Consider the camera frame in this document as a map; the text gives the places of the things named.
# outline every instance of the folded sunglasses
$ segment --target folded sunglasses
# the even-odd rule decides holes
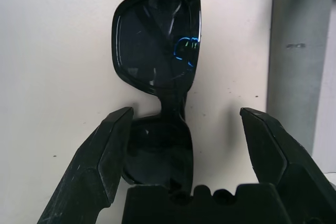
[[[117,75],[157,96],[158,115],[132,122],[122,177],[191,192],[193,147],[185,102],[196,72],[201,0],[124,0],[112,24]]]

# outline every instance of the sunglasses frame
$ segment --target sunglasses frame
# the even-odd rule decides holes
[[[179,82],[177,88],[167,89],[167,88],[158,88],[151,86],[149,84],[145,84],[140,80],[137,80],[126,71],[124,71],[119,62],[119,52],[118,52],[118,41],[119,41],[119,30],[120,24],[122,21],[122,15],[130,8],[135,6],[136,4],[143,2],[145,0],[124,0],[116,9],[113,17],[112,23],[112,60],[113,66],[117,73],[117,75],[126,83],[132,85],[133,87],[144,91],[148,94],[155,95],[159,97],[160,100],[169,100],[171,97],[177,96],[177,103],[179,104],[185,93],[190,89],[195,73],[196,66],[198,60],[199,53],[199,43],[201,39],[201,0],[184,0],[190,11],[190,34],[194,37],[190,38],[190,40],[197,41],[197,48],[195,50],[195,58],[194,65],[187,74],[184,75],[183,78],[178,78]]]

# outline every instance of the gray panel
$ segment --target gray panel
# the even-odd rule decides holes
[[[331,0],[273,0],[267,112],[311,154]]]

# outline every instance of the dark tinted lens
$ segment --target dark tinted lens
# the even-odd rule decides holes
[[[139,184],[190,190],[193,150],[188,132],[167,123],[132,127],[124,172]]]
[[[175,88],[193,69],[198,38],[192,38],[184,0],[146,0],[119,21],[118,62],[132,77],[159,88]]]

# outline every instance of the white backdrop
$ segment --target white backdrop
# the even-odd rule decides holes
[[[0,223],[36,223],[76,149],[111,111],[159,111],[119,79],[111,22],[123,0],[0,0]],[[201,0],[202,40],[186,117],[194,186],[257,181],[239,117],[264,110],[271,0]],[[128,185],[97,223],[121,223]]]

